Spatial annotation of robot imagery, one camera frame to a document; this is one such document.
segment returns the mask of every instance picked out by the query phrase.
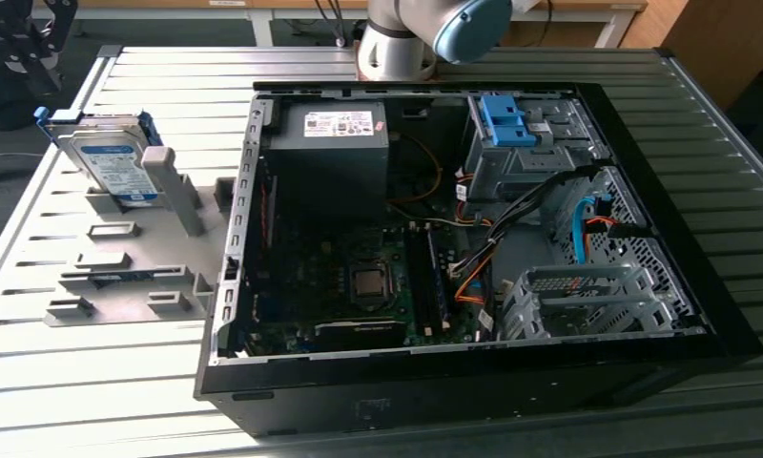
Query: wire bundle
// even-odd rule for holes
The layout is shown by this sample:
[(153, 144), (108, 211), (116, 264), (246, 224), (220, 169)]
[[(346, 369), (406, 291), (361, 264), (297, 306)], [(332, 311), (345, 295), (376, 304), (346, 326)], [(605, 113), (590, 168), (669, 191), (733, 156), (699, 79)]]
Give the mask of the wire bundle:
[(579, 178), (579, 177), (590, 177), (597, 174), (599, 171), (599, 166), (595, 165), (586, 165), (578, 167), (578, 169), (573, 171), (559, 172), (553, 175), (546, 181), (541, 184), (534, 186), (531, 190), (525, 193), (517, 200), (514, 200), (501, 215), (493, 222), (491, 227), (486, 233), (486, 242), (483, 245), (471, 252), (471, 254), (461, 260), (455, 265), (450, 267), (450, 274), (458, 275), (459, 272), (463, 272), (475, 262), (477, 266), (471, 270), (471, 273), (466, 276), (463, 283), (461, 284), (461, 288), (455, 292), (455, 300), (462, 301), (463, 298), (469, 299), (469, 296), (465, 296), (465, 290), (471, 283), (471, 280), (475, 276), (479, 275), (483, 267), (490, 262), (494, 250), (497, 245), (502, 241), (507, 228), (514, 224), (522, 217), (529, 215), (534, 210), (537, 210), (543, 202), (543, 199), (549, 192), (553, 190), (554, 186), (558, 184), (565, 183), (567, 180)]

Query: desk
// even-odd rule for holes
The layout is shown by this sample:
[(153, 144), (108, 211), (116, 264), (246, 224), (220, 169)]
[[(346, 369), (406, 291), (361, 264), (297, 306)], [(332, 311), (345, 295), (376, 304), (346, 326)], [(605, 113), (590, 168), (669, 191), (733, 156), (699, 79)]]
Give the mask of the desk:
[[(681, 66), (653, 51), (542, 49), (439, 65), (450, 80), (603, 84), (763, 342), (763, 162)], [(209, 186), (240, 166), (253, 81), (353, 74), (353, 52), (333, 48), (126, 48), (97, 60), (74, 106), (144, 105), (180, 171)], [(192, 399), (202, 322), (42, 323), (97, 218), (72, 171), (49, 149), (0, 238), (0, 453), (763, 456), (763, 357), (621, 409), (257, 442)]]
[[(346, 20), (368, 18), (368, 0), (342, 0), (341, 4)], [(603, 23), (595, 48), (617, 48), (634, 15), (646, 4), (646, 0), (554, 0), (553, 20)], [(526, 14), (514, 13), (511, 21), (546, 22), (547, 7), (541, 2)], [(46, 19), (49, 10), (37, 6), (33, 16)], [(272, 20), (322, 17), (313, 0), (82, 0), (76, 19), (248, 19), (257, 46), (266, 47), (273, 46)]]

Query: white label sticker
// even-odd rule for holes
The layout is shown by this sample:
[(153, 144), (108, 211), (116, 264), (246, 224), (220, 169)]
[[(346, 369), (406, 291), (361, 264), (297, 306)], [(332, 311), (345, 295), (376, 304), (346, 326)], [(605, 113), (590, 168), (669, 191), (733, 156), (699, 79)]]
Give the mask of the white label sticker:
[(493, 330), (494, 320), (489, 313), (483, 309), (481, 309), (481, 313), (478, 313), (478, 322), (483, 324), (483, 327), (487, 331)]
[(547, 122), (529, 122), (526, 123), (526, 127), (531, 132), (550, 132), (551, 127), (549, 126)]
[(209, 4), (213, 7), (245, 7), (245, 2), (236, 0), (209, 0)]
[(466, 187), (463, 184), (455, 185), (455, 197), (461, 202), (466, 202)]
[(373, 136), (372, 112), (310, 112), (305, 136)]
[(126, 145), (82, 146), (85, 163), (101, 185), (125, 206), (153, 205), (157, 190), (150, 176), (136, 165), (137, 154)]

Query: black cable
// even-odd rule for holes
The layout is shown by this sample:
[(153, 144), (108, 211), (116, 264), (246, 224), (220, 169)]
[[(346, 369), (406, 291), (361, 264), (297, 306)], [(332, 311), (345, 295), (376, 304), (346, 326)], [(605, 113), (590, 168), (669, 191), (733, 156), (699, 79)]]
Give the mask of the black cable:
[(340, 40), (341, 40), (341, 43), (345, 43), (345, 37), (340, 35), (340, 29), (330, 22), (330, 19), (328, 18), (328, 15), (325, 14), (325, 10), (322, 8), (322, 4), (320, 3), (320, 0), (314, 0), (314, 3), (317, 4), (317, 10), (320, 10), (320, 15), (322, 16), (325, 23), (330, 27), (330, 32), (333, 33), (333, 36), (337, 39), (337, 45), (340, 44)]
[(333, 10), (333, 14), (340, 22), (340, 34), (342, 36), (342, 45), (348, 44), (348, 37), (345, 35), (345, 18), (342, 17), (342, 4), (340, 0), (328, 0), (328, 4), (330, 5), (330, 9)]
[(546, 0), (546, 3), (549, 3), (549, 8), (547, 8), (547, 12), (549, 15), (546, 16), (546, 23), (543, 24), (543, 31), (539, 35), (539, 38), (530, 42), (527, 45), (522, 45), (523, 48), (527, 46), (539, 46), (543, 44), (543, 40), (546, 39), (546, 35), (549, 34), (549, 29), (551, 28), (551, 20), (554, 18), (554, 2), (551, 0)]

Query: floor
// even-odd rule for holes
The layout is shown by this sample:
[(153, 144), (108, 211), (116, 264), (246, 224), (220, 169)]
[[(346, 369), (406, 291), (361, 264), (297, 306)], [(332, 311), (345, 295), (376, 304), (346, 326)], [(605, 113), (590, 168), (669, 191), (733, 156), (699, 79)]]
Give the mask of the floor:
[[(81, 81), (93, 65), (98, 48), (105, 44), (125, 46), (254, 46), (248, 22), (229, 21), (162, 21), (154, 34), (148, 21), (86, 21), (84, 36), (74, 36), (61, 56), (60, 69), (65, 76), (64, 90), (44, 103), (49, 108), (70, 105)], [(277, 46), (332, 46), (333, 36), (321, 22), (313, 25), (296, 24), (297, 31), (284, 21), (274, 21)], [(729, 111), (755, 149), (763, 156), (763, 77), (741, 97)], [(0, 133), (0, 233), (20, 199), (40, 159), (16, 154), (41, 154), (48, 140), (36, 127)]]

